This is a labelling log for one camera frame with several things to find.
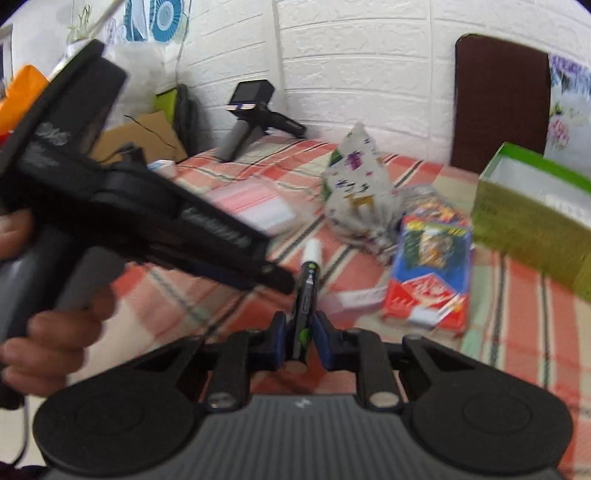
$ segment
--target round black pad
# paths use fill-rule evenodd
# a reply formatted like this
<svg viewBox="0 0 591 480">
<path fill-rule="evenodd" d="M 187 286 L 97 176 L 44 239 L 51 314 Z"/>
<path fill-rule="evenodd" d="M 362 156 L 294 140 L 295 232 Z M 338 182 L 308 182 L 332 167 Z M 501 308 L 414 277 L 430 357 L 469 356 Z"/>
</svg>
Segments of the round black pad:
<svg viewBox="0 0 591 480">
<path fill-rule="evenodd" d="M 441 460 L 487 475 L 556 466 L 573 433 L 558 398 L 492 370 L 445 374 L 415 402 L 411 423 Z"/>
<path fill-rule="evenodd" d="M 122 476 L 168 459 L 186 442 L 193 406 L 153 374 L 85 381 L 37 412 L 35 440 L 50 463 L 83 476 Z"/>
</svg>

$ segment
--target green box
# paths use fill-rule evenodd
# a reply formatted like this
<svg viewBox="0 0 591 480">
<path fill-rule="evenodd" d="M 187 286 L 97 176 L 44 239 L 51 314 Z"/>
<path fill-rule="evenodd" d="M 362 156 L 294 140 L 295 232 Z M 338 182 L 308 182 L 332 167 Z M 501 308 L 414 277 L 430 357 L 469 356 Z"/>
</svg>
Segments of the green box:
<svg viewBox="0 0 591 480">
<path fill-rule="evenodd" d="M 504 143 L 480 175 L 473 238 L 591 301 L 591 180 Z"/>
</svg>

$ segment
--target white brick wall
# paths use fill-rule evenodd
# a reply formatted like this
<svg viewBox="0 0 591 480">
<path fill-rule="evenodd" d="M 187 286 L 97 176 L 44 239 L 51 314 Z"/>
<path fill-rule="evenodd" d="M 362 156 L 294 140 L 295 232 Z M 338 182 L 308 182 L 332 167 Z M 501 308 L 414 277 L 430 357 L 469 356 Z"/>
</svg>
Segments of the white brick wall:
<svg viewBox="0 0 591 480">
<path fill-rule="evenodd" d="M 262 24 L 264 1 L 193 0 L 179 77 L 202 107 L 199 135 L 207 146 L 217 144 L 234 123 L 235 118 L 223 106 L 236 83 L 268 76 Z M 178 52 L 177 47 L 171 48 L 168 84 L 174 83 Z"/>
<path fill-rule="evenodd" d="M 289 113 L 338 142 L 357 119 L 385 150 L 447 163 L 454 44 L 465 33 L 589 63 L 574 0 L 279 0 Z"/>
<path fill-rule="evenodd" d="M 273 61 L 263 11 L 276 1 L 287 113 L 338 142 L 364 121 L 383 150 L 446 163 L 454 44 L 485 33 L 590 63 L 591 15 L 575 0 L 194 0 L 181 62 L 214 141 L 236 82 Z M 174 70 L 171 58 L 169 71 Z"/>
</svg>

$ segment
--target cardboard box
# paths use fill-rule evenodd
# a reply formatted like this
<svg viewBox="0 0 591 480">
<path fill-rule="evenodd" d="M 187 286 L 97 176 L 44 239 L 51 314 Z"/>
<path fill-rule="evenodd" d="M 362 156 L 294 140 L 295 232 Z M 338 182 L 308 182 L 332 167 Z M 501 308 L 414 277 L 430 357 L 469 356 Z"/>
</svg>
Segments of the cardboard box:
<svg viewBox="0 0 591 480">
<path fill-rule="evenodd" d="M 591 300 L 591 180 L 505 143 L 478 181 L 473 239 Z"/>
<path fill-rule="evenodd" d="M 139 116 L 136 120 L 137 122 L 129 120 L 119 127 L 103 132 L 90 156 L 98 162 L 108 158 L 106 164 L 120 161 L 119 154 L 109 157 L 121 145 L 133 142 L 144 149 L 147 163 L 155 160 L 179 162 L 187 158 L 187 153 L 173 128 L 166 121 L 164 112 L 149 113 Z"/>
</svg>

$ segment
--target white marker cap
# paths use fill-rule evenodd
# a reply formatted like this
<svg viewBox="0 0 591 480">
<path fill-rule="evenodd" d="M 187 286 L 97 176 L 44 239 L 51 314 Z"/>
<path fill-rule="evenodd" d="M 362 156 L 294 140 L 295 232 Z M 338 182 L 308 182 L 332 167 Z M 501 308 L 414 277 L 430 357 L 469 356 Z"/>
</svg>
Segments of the white marker cap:
<svg viewBox="0 0 591 480">
<path fill-rule="evenodd" d="M 317 238 L 311 238 L 306 242 L 304 253 L 301 256 L 301 264 L 314 262 L 322 268 L 322 242 Z"/>
</svg>

